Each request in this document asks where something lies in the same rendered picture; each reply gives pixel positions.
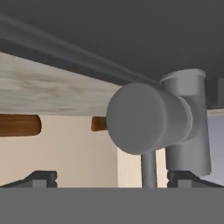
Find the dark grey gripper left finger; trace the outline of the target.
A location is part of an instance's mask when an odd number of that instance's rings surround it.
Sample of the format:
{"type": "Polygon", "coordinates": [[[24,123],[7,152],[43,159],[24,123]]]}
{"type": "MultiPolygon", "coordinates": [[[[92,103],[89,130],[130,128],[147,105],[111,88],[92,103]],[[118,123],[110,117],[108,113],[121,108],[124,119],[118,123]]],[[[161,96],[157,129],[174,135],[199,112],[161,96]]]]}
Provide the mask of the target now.
{"type": "Polygon", "coordinates": [[[26,178],[0,185],[0,188],[57,188],[57,177],[56,171],[34,171],[26,178]]]}

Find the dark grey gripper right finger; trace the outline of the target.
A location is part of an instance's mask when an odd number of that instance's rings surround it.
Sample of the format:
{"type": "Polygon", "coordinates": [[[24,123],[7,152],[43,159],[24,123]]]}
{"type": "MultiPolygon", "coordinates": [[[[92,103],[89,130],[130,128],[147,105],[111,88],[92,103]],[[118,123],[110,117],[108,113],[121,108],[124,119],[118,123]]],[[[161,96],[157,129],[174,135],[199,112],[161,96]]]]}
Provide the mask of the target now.
{"type": "Polygon", "coordinates": [[[224,188],[224,185],[218,185],[201,179],[190,171],[169,171],[167,173],[167,178],[167,187],[170,188],[224,188]]]}

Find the dark grey sink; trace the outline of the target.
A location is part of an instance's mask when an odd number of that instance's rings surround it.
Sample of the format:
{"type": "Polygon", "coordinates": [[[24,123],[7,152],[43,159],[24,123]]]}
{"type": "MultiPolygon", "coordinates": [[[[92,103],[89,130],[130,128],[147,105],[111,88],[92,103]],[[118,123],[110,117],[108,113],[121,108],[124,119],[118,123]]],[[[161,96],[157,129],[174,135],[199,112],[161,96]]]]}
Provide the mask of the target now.
{"type": "Polygon", "coordinates": [[[198,68],[224,109],[224,0],[0,0],[0,52],[119,85],[198,68]]]}

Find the cream cupboard door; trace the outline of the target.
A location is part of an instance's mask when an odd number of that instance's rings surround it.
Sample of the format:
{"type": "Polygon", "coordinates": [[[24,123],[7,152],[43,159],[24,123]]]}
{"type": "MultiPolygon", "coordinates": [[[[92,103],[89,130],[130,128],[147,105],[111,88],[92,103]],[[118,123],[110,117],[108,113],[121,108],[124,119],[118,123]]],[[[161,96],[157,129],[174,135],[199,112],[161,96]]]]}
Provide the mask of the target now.
{"type": "MultiPolygon", "coordinates": [[[[166,188],[167,170],[165,162],[165,149],[156,151],[157,187],[166,188]]],[[[141,187],[141,158],[127,154],[117,149],[117,169],[119,187],[141,187]]]]}
{"type": "Polygon", "coordinates": [[[117,149],[83,116],[42,116],[37,136],[0,138],[0,185],[36,170],[56,171],[60,187],[117,187],[117,149]]]}

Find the grey metal tap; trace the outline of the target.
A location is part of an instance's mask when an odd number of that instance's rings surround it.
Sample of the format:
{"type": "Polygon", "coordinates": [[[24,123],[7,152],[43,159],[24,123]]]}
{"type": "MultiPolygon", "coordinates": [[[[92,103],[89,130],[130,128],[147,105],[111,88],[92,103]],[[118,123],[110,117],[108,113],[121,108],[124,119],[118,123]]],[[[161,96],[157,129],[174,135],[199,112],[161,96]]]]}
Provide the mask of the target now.
{"type": "Polygon", "coordinates": [[[168,73],[161,87],[130,83],[109,101],[109,136],[120,150],[141,157],[142,187],[158,185],[159,149],[165,149],[168,172],[211,173],[205,78],[199,69],[168,73]]]}

